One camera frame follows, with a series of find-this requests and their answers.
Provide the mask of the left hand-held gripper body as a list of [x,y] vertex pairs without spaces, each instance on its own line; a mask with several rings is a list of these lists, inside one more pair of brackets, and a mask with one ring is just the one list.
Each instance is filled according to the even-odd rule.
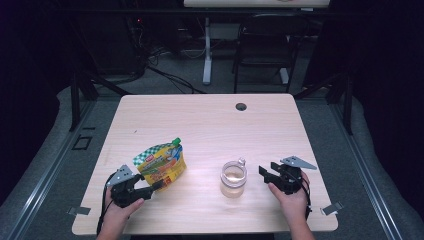
[[135,174],[127,165],[122,165],[115,173],[113,173],[109,180],[106,181],[106,186],[111,188],[111,198],[114,203],[125,208],[136,200],[143,198],[144,200],[150,199],[151,196],[144,194],[144,189],[135,188],[132,178]]

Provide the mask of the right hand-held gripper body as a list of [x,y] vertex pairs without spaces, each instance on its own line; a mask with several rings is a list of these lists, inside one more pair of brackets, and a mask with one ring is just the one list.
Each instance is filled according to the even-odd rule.
[[272,183],[286,195],[296,193],[303,186],[302,168],[316,170],[317,167],[297,156],[290,156],[280,160],[281,170],[276,171]]

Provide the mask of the yellow spouted pouch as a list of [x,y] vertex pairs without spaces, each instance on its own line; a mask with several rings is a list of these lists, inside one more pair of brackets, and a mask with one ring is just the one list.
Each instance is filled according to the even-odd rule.
[[149,185],[162,182],[159,191],[167,189],[187,168],[180,138],[152,146],[136,155],[132,162]]

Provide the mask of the clear glass jar with lid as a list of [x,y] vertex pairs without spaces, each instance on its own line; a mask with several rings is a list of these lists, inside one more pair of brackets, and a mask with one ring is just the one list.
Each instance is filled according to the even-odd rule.
[[247,182],[246,160],[239,158],[237,161],[229,161],[222,167],[220,174],[221,193],[227,198],[238,198],[244,193]]

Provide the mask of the person's left hand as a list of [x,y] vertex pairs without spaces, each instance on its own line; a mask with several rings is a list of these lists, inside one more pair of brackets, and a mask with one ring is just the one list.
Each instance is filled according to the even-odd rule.
[[117,206],[110,196],[106,197],[107,210],[103,218],[102,233],[121,234],[127,224],[129,217],[144,204],[140,198],[125,208]]

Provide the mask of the person's right hand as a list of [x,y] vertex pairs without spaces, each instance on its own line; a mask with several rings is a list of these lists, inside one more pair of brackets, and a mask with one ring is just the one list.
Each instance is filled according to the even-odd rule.
[[268,184],[269,190],[280,203],[280,208],[287,223],[300,219],[307,221],[306,210],[309,205],[308,196],[310,181],[304,172],[302,172],[302,183],[302,188],[290,195],[286,195],[280,191],[273,183]]

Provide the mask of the grey metal tab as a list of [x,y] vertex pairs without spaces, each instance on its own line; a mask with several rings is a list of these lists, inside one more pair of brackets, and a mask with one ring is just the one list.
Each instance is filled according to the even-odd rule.
[[344,206],[341,202],[335,202],[331,205],[321,208],[320,211],[323,215],[328,216],[332,214],[337,214],[343,208]]
[[91,209],[87,207],[70,207],[67,211],[69,215],[77,216],[77,215],[88,215]]

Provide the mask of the black metal stand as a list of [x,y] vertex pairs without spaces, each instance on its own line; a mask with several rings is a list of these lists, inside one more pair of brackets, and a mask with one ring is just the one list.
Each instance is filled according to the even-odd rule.
[[353,78],[346,72],[337,73],[306,90],[294,95],[296,100],[303,99],[319,89],[329,86],[329,92],[325,96],[328,104],[337,104],[341,97],[343,100],[342,124],[349,135],[352,135],[351,117],[353,104]]
[[80,94],[89,100],[96,101],[99,97],[94,84],[100,84],[120,96],[130,95],[130,92],[116,86],[112,82],[90,71],[77,71],[70,82],[72,122],[70,131],[74,131],[81,121]]

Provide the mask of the black chair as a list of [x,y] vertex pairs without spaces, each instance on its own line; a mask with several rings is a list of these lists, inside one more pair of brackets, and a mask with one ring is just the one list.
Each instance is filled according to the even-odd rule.
[[309,21],[299,14],[256,14],[246,18],[239,26],[232,73],[233,92],[238,92],[239,68],[281,69],[288,71],[284,85],[289,92],[297,62],[299,47]]

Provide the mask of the white desk leg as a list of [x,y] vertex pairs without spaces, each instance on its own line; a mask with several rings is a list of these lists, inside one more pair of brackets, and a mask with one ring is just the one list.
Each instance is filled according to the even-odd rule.
[[212,75],[212,56],[211,56],[211,38],[210,38],[210,20],[205,19],[205,60],[203,69],[203,80],[204,85],[211,84]]

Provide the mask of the dark equipment cabinet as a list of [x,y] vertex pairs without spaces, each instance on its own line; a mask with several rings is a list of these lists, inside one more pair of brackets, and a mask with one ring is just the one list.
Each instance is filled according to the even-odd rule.
[[78,18],[83,39],[100,74],[144,74],[145,61],[134,43],[126,17],[85,15]]

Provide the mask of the light background desk top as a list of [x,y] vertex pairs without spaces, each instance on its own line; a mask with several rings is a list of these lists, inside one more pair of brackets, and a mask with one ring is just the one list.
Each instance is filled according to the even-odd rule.
[[327,8],[331,0],[183,0],[193,8]]

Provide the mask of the aluminium floor rail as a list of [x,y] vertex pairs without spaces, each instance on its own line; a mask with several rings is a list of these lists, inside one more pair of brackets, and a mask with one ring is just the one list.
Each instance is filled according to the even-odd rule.
[[70,102],[62,103],[55,123],[29,167],[1,206],[6,217],[5,240],[20,240],[26,233],[54,184],[71,145],[77,140],[82,124],[89,118],[96,102],[82,105],[80,119],[72,127]]
[[357,139],[353,134],[350,134],[346,129],[342,117],[342,111],[338,105],[330,105],[330,111],[332,112],[337,126],[339,127],[342,135],[347,142],[350,151],[354,158],[355,169],[361,179],[362,185],[368,195],[374,212],[383,228],[383,231],[388,240],[404,240],[402,234],[395,223],[393,215],[391,214],[386,201],[378,189],[378,186],[372,176],[369,165],[367,164],[365,157],[358,145]]

